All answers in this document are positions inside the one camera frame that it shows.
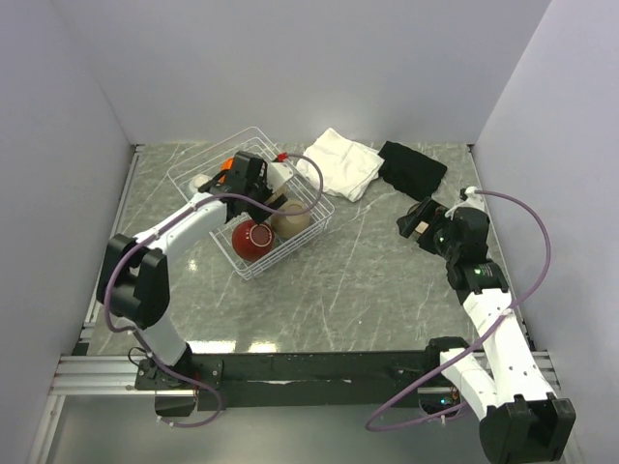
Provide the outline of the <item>orange ceramic bowl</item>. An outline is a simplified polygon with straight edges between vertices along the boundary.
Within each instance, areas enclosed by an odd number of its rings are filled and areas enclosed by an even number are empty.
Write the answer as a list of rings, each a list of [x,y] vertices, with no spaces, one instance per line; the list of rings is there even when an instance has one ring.
[[[227,172],[233,167],[234,158],[227,159],[221,166],[221,171],[219,173],[219,177],[217,183],[222,185],[225,182],[225,176]]]

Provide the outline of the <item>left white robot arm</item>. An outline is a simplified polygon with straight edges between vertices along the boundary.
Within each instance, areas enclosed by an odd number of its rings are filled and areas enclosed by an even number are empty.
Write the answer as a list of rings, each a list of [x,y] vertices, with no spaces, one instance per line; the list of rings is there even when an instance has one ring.
[[[191,347],[167,314],[169,264],[242,214],[265,221],[283,204],[282,190],[293,177],[286,157],[239,151],[162,222],[134,236],[118,233],[107,243],[97,289],[104,320],[112,332],[133,335],[160,362],[159,376],[173,389],[191,381],[193,365]]]

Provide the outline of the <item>dark brown striped bowl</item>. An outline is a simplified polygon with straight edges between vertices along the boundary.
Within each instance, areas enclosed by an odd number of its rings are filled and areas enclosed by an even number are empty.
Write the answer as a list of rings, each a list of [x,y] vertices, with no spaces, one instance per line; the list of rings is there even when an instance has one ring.
[[[409,208],[407,215],[412,223],[411,237],[417,240],[428,228],[430,218],[428,205],[416,203]]]

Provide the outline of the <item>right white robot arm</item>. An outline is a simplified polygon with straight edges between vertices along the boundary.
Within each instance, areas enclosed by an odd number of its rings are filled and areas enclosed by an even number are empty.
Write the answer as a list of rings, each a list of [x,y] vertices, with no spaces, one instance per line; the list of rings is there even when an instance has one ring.
[[[459,391],[479,420],[489,462],[559,460],[575,424],[575,408],[556,395],[536,364],[511,307],[508,281],[488,256],[484,199],[465,193],[460,204],[447,208],[426,198],[397,225],[400,236],[444,259],[448,282],[486,354],[482,366],[466,344],[433,340],[424,361],[426,378],[439,386],[450,381]]]

